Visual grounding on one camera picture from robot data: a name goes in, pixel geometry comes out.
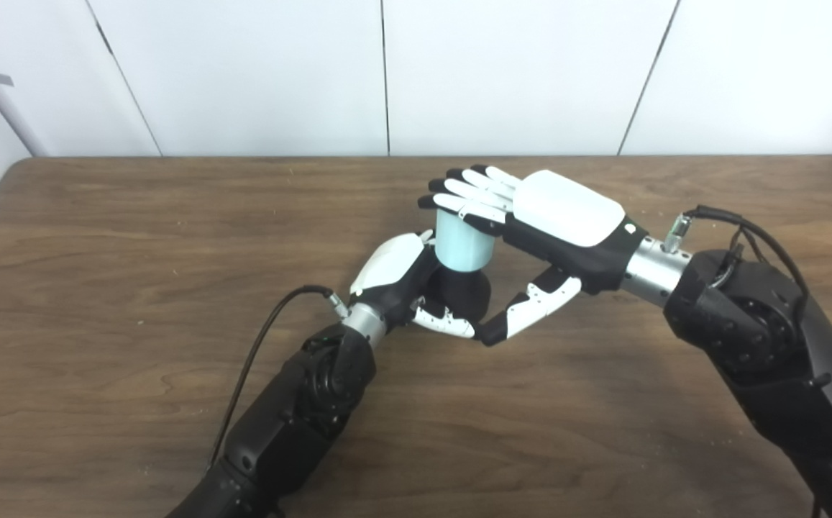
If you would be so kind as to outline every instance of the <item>black arm segment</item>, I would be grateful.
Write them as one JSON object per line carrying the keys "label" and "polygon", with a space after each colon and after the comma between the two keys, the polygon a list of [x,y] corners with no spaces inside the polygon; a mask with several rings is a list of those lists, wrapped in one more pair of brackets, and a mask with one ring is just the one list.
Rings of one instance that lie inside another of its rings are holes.
{"label": "black arm segment", "polygon": [[675,334],[713,361],[758,433],[784,450],[832,518],[832,324],[767,263],[737,262],[712,282],[725,250],[696,253],[665,306]]}
{"label": "black arm segment", "polygon": [[326,455],[376,368],[359,332],[334,324],[304,342],[246,409],[223,455],[167,518],[279,514]]}

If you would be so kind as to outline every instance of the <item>wood grain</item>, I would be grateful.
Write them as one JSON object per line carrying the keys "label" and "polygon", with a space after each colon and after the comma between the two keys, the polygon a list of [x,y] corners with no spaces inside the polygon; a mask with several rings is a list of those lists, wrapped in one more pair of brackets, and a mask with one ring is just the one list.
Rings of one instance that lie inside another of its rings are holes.
{"label": "wood grain", "polygon": [[[832,318],[832,157],[22,161],[0,185],[0,516],[165,515],[272,305],[348,286],[383,240],[432,226],[415,207],[429,179],[475,161],[571,176],[656,234],[698,202],[741,212]],[[686,247],[730,233],[701,223]],[[495,304],[543,267],[499,246]],[[330,321],[316,299],[286,309],[247,393]],[[704,356],[625,294],[489,350],[406,328],[377,361],[291,517],[809,512]]]}

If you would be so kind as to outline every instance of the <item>cable connector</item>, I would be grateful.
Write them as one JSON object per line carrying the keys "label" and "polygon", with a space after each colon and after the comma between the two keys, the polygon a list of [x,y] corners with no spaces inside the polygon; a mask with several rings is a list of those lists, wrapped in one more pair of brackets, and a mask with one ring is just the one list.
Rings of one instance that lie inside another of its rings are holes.
{"label": "cable connector", "polygon": [[662,252],[676,253],[681,249],[681,242],[685,240],[685,235],[691,227],[691,222],[694,219],[685,214],[679,214],[672,223],[672,227],[668,230],[668,235],[665,237],[665,243],[662,243]]}
{"label": "cable connector", "polygon": [[329,305],[333,307],[333,311],[339,315],[340,320],[344,320],[349,317],[349,306],[347,306],[346,303],[344,303],[342,299],[336,295],[336,292],[331,293],[326,299],[329,301]]}

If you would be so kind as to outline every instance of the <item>robotic arm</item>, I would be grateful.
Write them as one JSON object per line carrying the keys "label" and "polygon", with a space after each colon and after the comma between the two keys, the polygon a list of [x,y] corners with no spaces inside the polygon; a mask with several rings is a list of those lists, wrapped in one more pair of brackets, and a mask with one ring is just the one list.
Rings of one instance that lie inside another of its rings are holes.
{"label": "robotic arm", "polygon": [[[590,294],[625,289],[662,308],[675,335],[705,351],[758,433],[784,450],[817,509],[832,518],[832,324],[776,240],[737,214],[704,206],[656,240],[620,204],[551,171],[518,180],[474,166],[447,176],[429,184],[434,194],[419,206],[502,236],[579,278]],[[736,225],[729,249],[680,250],[693,219]],[[758,261],[741,256],[740,235]],[[755,236],[789,278],[764,259]]]}
{"label": "robotic arm", "polygon": [[374,347],[412,319],[413,303],[438,268],[431,234],[384,242],[352,284],[349,307],[323,293],[340,322],[307,338],[285,362],[168,518],[281,515],[278,500],[313,473],[373,380]]}

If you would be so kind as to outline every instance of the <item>black cable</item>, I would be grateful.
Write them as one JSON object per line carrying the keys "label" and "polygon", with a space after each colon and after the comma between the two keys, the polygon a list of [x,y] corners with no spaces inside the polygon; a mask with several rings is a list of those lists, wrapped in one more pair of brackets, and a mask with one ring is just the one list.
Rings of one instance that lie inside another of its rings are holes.
{"label": "black cable", "polygon": [[301,295],[301,293],[319,293],[323,295],[324,298],[329,298],[333,294],[333,291],[326,286],[301,286],[300,288],[295,289],[295,291],[288,293],[288,295],[285,295],[284,299],[281,299],[281,301],[275,305],[275,308],[272,309],[271,314],[268,315],[268,320],[265,321],[265,324],[262,324],[259,334],[255,338],[255,341],[252,342],[249,355],[246,356],[244,367],[242,368],[242,371],[240,371],[240,377],[237,378],[237,386],[234,387],[234,393],[231,395],[231,402],[227,404],[224,419],[221,421],[221,429],[218,430],[218,437],[214,440],[214,448],[211,450],[211,457],[208,459],[208,468],[205,468],[206,472],[214,465],[214,461],[218,460],[218,452],[221,450],[221,445],[224,442],[224,436],[227,434],[227,427],[231,424],[231,417],[234,416],[234,409],[236,409],[237,401],[240,399],[242,387],[244,386],[244,383],[246,383],[246,376],[249,375],[250,367],[252,367],[252,361],[255,359],[255,353],[259,351],[259,345],[262,344],[262,340],[265,338],[268,328],[272,327],[272,324],[275,322],[275,318],[278,318],[278,314],[281,313],[281,309],[284,309],[285,306],[288,305],[288,302],[291,302],[291,299],[294,299],[297,295]]}
{"label": "black cable", "polygon": [[745,240],[747,240],[748,245],[751,246],[751,251],[754,252],[754,257],[757,257],[757,260],[761,263],[768,263],[767,257],[764,257],[764,253],[761,253],[761,247],[758,246],[757,239],[754,239],[754,234],[745,230],[745,227],[739,227],[741,230],[741,235],[745,236]]}
{"label": "black cable", "polygon": [[800,288],[800,292],[803,293],[800,299],[798,299],[796,308],[794,308],[793,311],[793,322],[796,325],[796,331],[801,334],[800,324],[803,321],[806,304],[809,302],[809,286],[806,285],[806,280],[803,278],[800,269],[796,266],[796,263],[793,262],[793,258],[790,257],[790,254],[787,253],[783,246],[781,246],[773,236],[768,234],[766,230],[755,225],[751,221],[744,219],[741,215],[729,212],[728,210],[714,209],[714,207],[711,206],[701,205],[696,207],[696,209],[685,212],[685,216],[695,217],[696,219],[714,219],[715,221],[723,221],[725,223],[731,223],[732,225],[743,227],[744,232],[742,233],[744,233],[745,237],[748,239],[748,243],[751,243],[751,238],[748,238],[748,235],[749,233],[752,233],[761,238],[767,246],[770,246],[771,250],[773,250],[775,255],[777,255],[777,258],[780,259],[783,265],[786,266],[790,272],[790,275],[793,277],[793,281],[796,283],[798,288]]}

